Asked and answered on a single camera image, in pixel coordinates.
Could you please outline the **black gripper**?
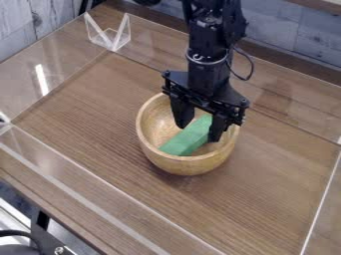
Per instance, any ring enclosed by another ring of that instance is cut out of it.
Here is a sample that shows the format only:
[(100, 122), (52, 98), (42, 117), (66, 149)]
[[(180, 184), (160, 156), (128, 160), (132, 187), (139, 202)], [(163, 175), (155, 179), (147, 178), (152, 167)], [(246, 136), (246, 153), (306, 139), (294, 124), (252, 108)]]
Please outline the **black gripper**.
[(229, 84), (232, 74), (229, 60), (213, 65), (188, 62), (187, 71), (163, 72), (163, 93), (169, 97), (175, 125), (185, 128), (193, 111), (203, 110), (212, 115), (207, 135), (209, 142), (219, 142), (221, 133), (231, 125), (241, 125), (248, 108), (247, 98)]

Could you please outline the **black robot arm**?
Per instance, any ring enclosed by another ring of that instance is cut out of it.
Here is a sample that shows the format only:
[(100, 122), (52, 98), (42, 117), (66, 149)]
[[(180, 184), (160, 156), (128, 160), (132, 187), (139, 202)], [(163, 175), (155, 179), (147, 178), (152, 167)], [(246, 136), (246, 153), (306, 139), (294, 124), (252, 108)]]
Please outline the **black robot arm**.
[(207, 140), (217, 142), (240, 125), (248, 99), (229, 84), (232, 54), (247, 26), (240, 0), (179, 0), (188, 28), (187, 70), (164, 71), (163, 93), (169, 97), (175, 125), (184, 128), (193, 111), (211, 114)]

